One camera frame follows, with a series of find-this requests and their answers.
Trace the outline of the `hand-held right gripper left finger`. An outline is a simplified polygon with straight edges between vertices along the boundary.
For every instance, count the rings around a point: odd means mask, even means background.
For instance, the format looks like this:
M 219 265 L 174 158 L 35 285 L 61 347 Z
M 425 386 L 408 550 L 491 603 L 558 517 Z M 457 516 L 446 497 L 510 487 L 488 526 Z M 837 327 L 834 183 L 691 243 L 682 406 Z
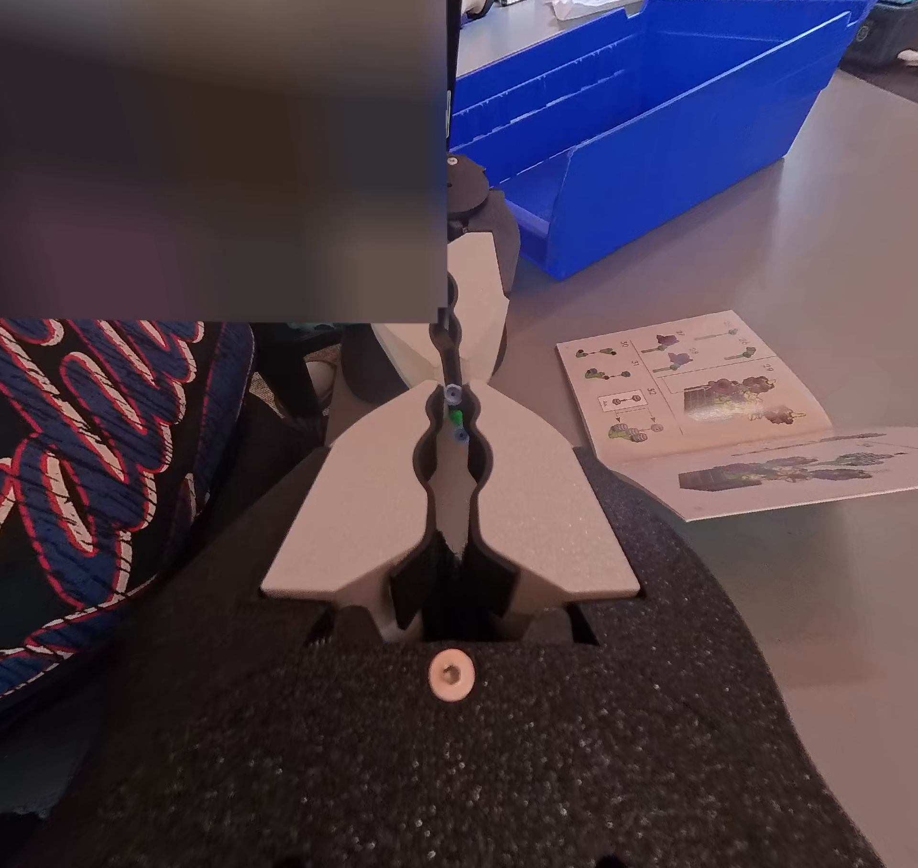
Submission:
M 435 582 L 430 478 L 443 387 L 425 380 L 364 415 L 324 454 L 262 579 L 275 599 L 365 609 L 383 637 L 417 637 Z

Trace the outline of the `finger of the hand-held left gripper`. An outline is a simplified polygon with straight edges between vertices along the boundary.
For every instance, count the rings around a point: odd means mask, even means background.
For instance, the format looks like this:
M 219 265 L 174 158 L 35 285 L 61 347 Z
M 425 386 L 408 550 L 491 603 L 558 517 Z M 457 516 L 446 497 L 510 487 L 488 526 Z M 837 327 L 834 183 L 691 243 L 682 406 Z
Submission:
M 445 382 L 487 381 L 499 366 L 509 307 L 492 235 L 473 232 L 449 243 L 447 269 Z
M 425 382 L 447 383 L 443 369 L 442 324 L 374 323 L 373 334 L 407 390 Z

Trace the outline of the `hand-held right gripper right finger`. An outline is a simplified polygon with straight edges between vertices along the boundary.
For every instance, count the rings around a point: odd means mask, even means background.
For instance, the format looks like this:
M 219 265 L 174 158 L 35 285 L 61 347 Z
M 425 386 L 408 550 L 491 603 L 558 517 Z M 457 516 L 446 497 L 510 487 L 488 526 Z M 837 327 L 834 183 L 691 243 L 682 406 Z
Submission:
M 641 585 L 572 445 L 489 383 L 464 387 L 475 481 L 461 579 L 500 638 L 552 609 L 632 600 Z

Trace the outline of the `large blue plastic bin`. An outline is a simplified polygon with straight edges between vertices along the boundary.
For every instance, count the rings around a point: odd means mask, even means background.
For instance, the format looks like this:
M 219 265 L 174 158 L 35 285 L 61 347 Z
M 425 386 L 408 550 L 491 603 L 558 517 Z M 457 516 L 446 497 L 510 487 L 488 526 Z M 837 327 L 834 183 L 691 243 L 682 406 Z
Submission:
M 875 0 L 649 0 L 461 77 L 452 146 L 567 279 L 781 160 Z

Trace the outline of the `black rounded pad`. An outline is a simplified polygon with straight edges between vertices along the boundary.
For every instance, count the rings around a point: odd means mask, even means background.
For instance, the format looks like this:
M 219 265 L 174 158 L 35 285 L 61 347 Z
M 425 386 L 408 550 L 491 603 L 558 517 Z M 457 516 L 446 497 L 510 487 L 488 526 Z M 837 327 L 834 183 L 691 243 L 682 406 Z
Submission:
M 410 390 L 370 324 L 350 324 L 343 328 L 339 371 L 345 403 L 363 414 Z

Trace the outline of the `lego instruction booklet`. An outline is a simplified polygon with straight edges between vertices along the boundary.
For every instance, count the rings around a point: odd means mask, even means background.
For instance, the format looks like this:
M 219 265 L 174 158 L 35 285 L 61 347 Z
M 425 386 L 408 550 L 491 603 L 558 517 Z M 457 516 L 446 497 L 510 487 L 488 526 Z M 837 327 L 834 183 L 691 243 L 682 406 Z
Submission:
M 557 344 L 597 459 L 685 522 L 917 488 L 916 428 L 840 428 L 735 312 Z

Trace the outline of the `small black device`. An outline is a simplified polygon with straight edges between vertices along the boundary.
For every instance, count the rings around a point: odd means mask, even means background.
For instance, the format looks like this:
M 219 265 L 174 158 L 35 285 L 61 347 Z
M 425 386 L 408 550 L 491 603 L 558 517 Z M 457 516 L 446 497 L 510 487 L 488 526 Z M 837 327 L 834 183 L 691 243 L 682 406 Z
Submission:
M 894 64 L 901 52 L 917 48 L 917 0 L 874 0 L 841 63 L 864 71 Z

